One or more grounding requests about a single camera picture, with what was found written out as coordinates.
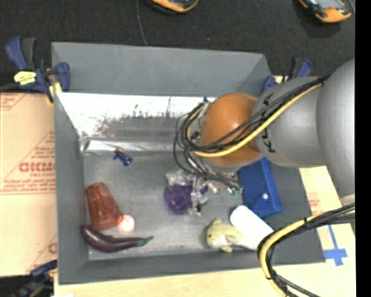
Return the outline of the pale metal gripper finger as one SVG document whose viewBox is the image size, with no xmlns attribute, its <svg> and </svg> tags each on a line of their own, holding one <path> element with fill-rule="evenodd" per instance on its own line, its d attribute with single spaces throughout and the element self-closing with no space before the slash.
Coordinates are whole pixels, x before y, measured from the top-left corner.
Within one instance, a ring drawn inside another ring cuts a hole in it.
<svg viewBox="0 0 371 297">
<path fill-rule="evenodd" d="M 182 169 L 169 170 L 165 176 L 169 185 L 186 185 L 194 180 L 193 174 Z"/>
<path fill-rule="evenodd" d="M 191 199 L 191 205 L 190 205 L 190 208 L 187 210 L 187 213 L 190 215 L 201 216 L 202 208 L 208 202 L 207 196 L 199 192 L 193 192 L 191 193 L 190 199 Z"/>
</svg>

